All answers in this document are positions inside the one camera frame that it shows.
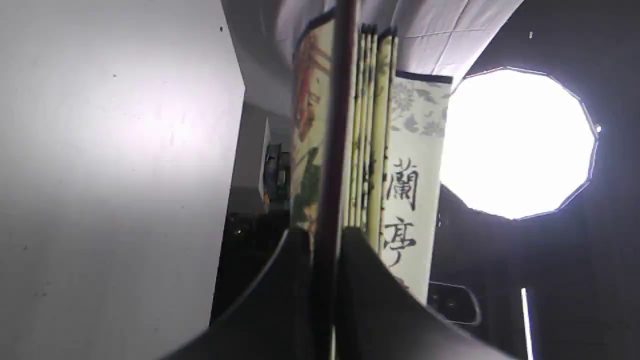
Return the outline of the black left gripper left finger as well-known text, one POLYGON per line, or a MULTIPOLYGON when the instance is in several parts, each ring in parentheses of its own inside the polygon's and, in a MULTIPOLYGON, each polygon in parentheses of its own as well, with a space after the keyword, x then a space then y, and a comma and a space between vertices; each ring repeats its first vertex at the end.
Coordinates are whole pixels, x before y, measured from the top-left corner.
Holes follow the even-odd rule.
POLYGON ((293 227, 245 293, 167 360, 313 360, 310 237, 293 227))

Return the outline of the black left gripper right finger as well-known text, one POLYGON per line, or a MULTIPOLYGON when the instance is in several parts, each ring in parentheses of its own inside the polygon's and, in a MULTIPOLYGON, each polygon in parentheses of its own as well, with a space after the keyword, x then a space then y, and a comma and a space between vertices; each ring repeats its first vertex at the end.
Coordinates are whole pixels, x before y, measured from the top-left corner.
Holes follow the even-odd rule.
POLYGON ((345 228, 341 247, 334 326, 339 359, 509 359, 416 300, 361 230, 345 228))

